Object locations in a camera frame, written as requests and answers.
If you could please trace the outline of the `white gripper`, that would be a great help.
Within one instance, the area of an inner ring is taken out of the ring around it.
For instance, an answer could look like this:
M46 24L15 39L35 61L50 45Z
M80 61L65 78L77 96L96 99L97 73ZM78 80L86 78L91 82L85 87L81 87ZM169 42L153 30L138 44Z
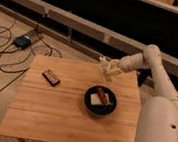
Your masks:
M101 56L100 59L100 66L102 67L103 70L108 70L109 73L109 78L116 77L123 73L121 69L119 68L119 60L113 59L110 62L106 60L105 57Z

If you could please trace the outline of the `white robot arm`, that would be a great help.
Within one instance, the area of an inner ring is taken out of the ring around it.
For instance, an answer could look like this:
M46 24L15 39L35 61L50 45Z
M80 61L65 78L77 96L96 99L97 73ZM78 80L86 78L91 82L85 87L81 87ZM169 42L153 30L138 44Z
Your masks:
M134 142L178 142L178 92L163 66L160 48L150 44L138 54L110 61L101 56L99 61L107 81L139 68L152 73L155 94L141 108Z

